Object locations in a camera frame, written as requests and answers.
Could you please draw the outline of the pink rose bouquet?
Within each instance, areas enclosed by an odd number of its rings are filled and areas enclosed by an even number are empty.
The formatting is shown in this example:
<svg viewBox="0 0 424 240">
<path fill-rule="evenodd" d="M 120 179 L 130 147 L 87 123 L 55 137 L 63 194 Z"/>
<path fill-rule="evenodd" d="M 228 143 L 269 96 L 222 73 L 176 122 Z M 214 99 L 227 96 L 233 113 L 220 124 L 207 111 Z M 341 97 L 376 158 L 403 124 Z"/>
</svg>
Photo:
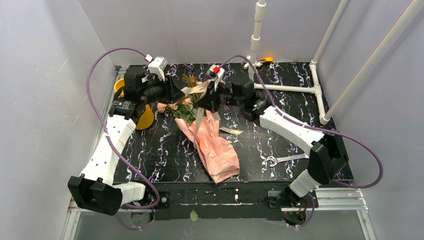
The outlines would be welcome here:
<svg viewBox="0 0 424 240">
<path fill-rule="evenodd" d="M 185 73 L 182 75 L 182 80 L 186 85 L 188 93 L 175 103 L 158 103 L 156 110 L 161 114 L 170 114 L 175 119 L 183 120 L 188 126 L 191 126 L 196 120 L 197 108 L 194 104 L 201 98 L 205 91 L 205 83 L 198 81 L 196 76 L 188 76 Z"/>
</svg>

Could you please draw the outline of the pink wrapping paper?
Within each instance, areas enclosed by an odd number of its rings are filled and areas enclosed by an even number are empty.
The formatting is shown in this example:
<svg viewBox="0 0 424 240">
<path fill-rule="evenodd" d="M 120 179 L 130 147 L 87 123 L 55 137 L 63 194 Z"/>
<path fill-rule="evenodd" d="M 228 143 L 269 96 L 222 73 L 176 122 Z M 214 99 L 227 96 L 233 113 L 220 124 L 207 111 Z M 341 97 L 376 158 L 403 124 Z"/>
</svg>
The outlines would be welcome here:
<svg viewBox="0 0 424 240">
<path fill-rule="evenodd" d="M 220 115 L 208 110 L 206 115 L 189 125 L 175 118 L 177 127 L 195 145 L 199 158 L 214 183 L 239 175 L 240 160 L 233 145 L 219 136 Z"/>
</svg>

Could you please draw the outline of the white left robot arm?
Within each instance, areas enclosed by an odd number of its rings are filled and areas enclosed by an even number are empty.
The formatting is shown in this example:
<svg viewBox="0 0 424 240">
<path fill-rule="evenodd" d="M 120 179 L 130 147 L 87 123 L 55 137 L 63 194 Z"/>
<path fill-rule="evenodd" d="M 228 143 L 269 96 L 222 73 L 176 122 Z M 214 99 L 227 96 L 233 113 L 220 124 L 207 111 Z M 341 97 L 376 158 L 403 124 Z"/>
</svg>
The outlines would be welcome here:
<svg viewBox="0 0 424 240">
<path fill-rule="evenodd" d="M 141 115 L 153 102 L 170 104 L 184 96 L 175 75 L 147 72 L 143 67 L 126 70 L 113 96 L 105 122 L 105 133 L 79 176 L 71 176 L 67 187 L 79 208 L 115 215 L 122 205 L 144 198 L 146 186 L 139 182 L 113 184 L 117 164 Z"/>
</svg>

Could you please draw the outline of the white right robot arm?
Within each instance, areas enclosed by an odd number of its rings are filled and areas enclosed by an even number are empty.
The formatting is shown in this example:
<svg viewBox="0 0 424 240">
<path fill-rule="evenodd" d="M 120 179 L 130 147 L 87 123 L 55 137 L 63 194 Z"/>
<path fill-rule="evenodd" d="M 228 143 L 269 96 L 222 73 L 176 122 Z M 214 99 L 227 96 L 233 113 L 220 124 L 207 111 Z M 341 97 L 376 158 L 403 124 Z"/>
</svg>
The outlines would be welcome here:
<svg viewBox="0 0 424 240">
<path fill-rule="evenodd" d="M 282 203 L 297 205 L 312 191 L 330 184 L 349 162 L 341 136 L 313 130 L 310 125 L 282 112 L 261 97 L 249 81 L 232 83 L 231 87 L 211 81 L 194 105 L 213 113 L 221 105 L 239 107 L 247 121 L 279 134 L 303 150 L 308 166 L 282 193 L 268 198 L 275 207 Z"/>
</svg>

